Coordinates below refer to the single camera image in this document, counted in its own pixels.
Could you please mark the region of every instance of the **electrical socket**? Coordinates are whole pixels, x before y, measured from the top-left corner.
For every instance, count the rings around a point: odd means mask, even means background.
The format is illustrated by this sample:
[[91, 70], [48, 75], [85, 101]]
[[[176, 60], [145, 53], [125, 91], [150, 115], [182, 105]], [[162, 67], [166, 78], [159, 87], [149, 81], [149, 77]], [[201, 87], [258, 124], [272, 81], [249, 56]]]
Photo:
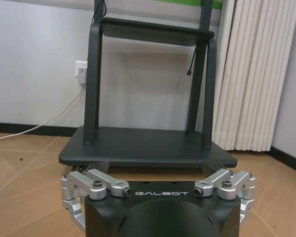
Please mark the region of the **electrical socket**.
[[76, 61], [75, 62], [75, 77], [79, 84], [85, 84], [87, 76], [87, 61]]

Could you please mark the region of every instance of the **black shelf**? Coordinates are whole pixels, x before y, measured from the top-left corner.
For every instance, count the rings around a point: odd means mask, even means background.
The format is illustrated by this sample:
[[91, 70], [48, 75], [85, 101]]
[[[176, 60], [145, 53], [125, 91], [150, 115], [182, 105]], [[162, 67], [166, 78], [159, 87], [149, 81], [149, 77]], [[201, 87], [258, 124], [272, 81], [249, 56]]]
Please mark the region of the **black shelf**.
[[214, 37], [211, 31], [115, 18], [103, 18], [100, 24], [105, 36], [122, 39], [194, 46]]
[[[216, 78], [216, 41], [209, 31], [213, 0], [202, 1], [199, 29], [103, 18], [104, 2], [95, 0], [90, 26], [84, 126], [59, 155], [61, 163], [85, 166], [110, 161], [113, 166], [200, 167], [200, 161], [235, 167], [237, 161], [212, 143]], [[99, 127], [103, 35], [167, 44], [195, 45], [193, 78], [185, 131]], [[202, 75], [206, 81], [202, 133], [195, 131]]]
[[83, 127], [78, 128], [61, 151], [61, 163], [89, 165], [109, 160], [111, 166], [200, 167], [200, 161], [235, 167], [237, 160], [214, 143], [202, 149], [202, 134], [185, 131], [99, 127], [94, 145], [83, 145]]

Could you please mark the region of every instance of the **black plastic platform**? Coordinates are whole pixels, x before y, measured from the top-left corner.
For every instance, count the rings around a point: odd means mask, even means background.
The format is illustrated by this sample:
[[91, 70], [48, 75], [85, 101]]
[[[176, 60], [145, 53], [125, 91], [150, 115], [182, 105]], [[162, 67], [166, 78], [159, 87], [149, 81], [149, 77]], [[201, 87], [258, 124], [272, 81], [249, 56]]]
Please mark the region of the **black plastic platform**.
[[167, 26], [115, 18], [101, 19], [103, 34], [108, 37], [158, 43], [195, 46], [214, 38], [214, 33], [199, 29]]
[[61, 151], [59, 161], [68, 165], [89, 165], [109, 160], [110, 166], [200, 167], [200, 161], [235, 167], [237, 160], [212, 143], [202, 149], [202, 134], [185, 131], [100, 127], [94, 145], [83, 145], [83, 127], [78, 128]]

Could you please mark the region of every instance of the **pleated curtain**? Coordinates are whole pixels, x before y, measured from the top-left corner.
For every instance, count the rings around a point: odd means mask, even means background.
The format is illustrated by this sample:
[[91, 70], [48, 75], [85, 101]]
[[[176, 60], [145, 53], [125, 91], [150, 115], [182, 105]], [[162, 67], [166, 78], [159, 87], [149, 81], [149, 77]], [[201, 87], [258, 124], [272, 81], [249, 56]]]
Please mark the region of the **pleated curtain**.
[[268, 151], [296, 24], [296, 0], [225, 0], [218, 33], [213, 142]]

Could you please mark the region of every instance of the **floor tile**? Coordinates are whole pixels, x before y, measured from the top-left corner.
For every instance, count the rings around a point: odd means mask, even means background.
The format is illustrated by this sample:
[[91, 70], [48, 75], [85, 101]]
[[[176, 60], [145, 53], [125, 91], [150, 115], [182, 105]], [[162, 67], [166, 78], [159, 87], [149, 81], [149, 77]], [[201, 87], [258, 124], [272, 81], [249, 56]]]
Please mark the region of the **floor tile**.
[[85, 234], [73, 223], [68, 211], [60, 209], [6, 237], [84, 237]]
[[70, 137], [58, 137], [48, 148], [47, 152], [61, 152], [65, 145], [69, 142]]
[[240, 226], [240, 237], [276, 237], [276, 235], [254, 212], [249, 212], [246, 222]]
[[59, 182], [0, 202], [0, 237], [62, 208]]
[[38, 155], [38, 152], [0, 151], [0, 189]]
[[0, 202], [54, 182], [59, 183], [60, 190], [61, 176], [70, 170], [58, 162], [58, 153], [42, 153], [0, 192]]
[[118, 168], [111, 167], [109, 175], [125, 180], [195, 181], [203, 179], [201, 169]]
[[43, 151], [56, 137], [20, 135], [0, 140], [0, 150], [22, 150], [22, 151]]
[[257, 178], [256, 201], [255, 206], [253, 207], [253, 210], [255, 210], [261, 200], [266, 183], [270, 178], [271, 171], [275, 163], [278, 161], [261, 153], [232, 152], [231, 154], [238, 160], [237, 167], [232, 170], [235, 172], [248, 171], [253, 173]]
[[257, 214], [279, 237], [296, 237], [296, 171], [276, 163]]

